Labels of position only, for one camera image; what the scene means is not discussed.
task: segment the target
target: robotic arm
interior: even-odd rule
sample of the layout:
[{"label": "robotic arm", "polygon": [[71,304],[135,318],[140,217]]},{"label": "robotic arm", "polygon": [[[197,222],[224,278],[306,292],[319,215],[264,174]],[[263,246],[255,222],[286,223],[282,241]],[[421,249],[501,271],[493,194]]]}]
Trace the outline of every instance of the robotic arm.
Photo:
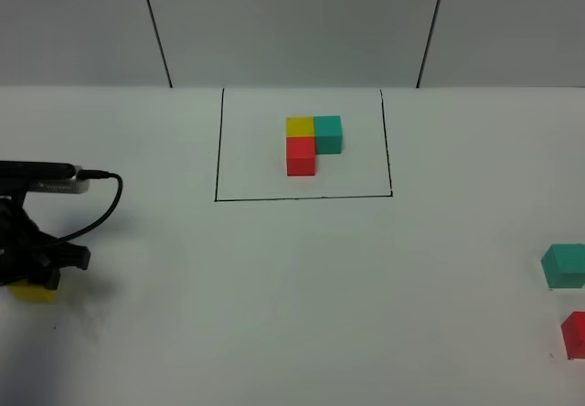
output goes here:
[{"label": "robotic arm", "polygon": [[[90,179],[115,178],[118,191],[108,210],[86,228],[56,238],[42,232],[23,209],[27,192],[81,194]],[[86,270],[90,251],[69,243],[100,226],[122,195],[122,178],[69,164],[0,161],[0,285],[24,300],[50,300],[64,267]],[[31,290],[37,290],[34,296]]]}]

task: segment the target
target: white table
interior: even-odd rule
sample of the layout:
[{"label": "white table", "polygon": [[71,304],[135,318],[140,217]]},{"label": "white table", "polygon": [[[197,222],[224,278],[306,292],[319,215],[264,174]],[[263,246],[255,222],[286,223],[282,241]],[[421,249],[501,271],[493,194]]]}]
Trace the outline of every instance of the white table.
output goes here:
[{"label": "white table", "polygon": [[[393,198],[214,203],[220,94],[0,90],[2,159],[126,184],[57,304],[0,297],[2,403],[583,403],[585,291],[538,261],[585,240],[584,91],[384,91]],[[63,235],[114,188],[27,210]]]}]

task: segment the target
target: yellow object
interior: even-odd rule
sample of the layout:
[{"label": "yellow object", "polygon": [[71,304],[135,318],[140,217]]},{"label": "yellow object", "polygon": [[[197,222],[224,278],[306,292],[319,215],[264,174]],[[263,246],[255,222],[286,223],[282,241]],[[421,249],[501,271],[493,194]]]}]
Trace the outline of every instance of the yellow object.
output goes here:
[{"label": "yellow object", "polygon": [[286,137],[314,137],[314,121],[312,116],[299,116],[286,119]]},{"label": "yellow object", "polygon": [[47,290],[42,285],[29,284],[26,280],[11,283],[7,287],[17,300],[27,303],[50,303],[56,292],[55,290]]}]

